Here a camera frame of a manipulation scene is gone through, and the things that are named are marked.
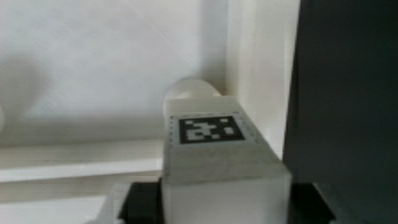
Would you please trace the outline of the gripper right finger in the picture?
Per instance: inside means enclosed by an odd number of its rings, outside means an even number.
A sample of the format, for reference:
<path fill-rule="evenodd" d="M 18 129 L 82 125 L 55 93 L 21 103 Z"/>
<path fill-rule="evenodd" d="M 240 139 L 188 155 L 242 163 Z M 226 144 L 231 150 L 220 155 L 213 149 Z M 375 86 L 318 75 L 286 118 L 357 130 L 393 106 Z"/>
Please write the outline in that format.
<path fill-rule="evenodd" d="M 330 184 L 307 182 L 291 185 L 288 224 L 355 224 Z"/>

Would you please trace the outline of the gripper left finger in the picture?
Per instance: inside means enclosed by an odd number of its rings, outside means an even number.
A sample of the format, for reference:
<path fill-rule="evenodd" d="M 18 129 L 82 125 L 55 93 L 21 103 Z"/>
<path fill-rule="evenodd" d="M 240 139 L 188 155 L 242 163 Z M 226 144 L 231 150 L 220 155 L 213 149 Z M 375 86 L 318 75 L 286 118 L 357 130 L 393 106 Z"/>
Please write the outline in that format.
<path fill-rule="evenodd" d="M 158 182 L 114 185 L 94 224 L 163 224 Z"/>

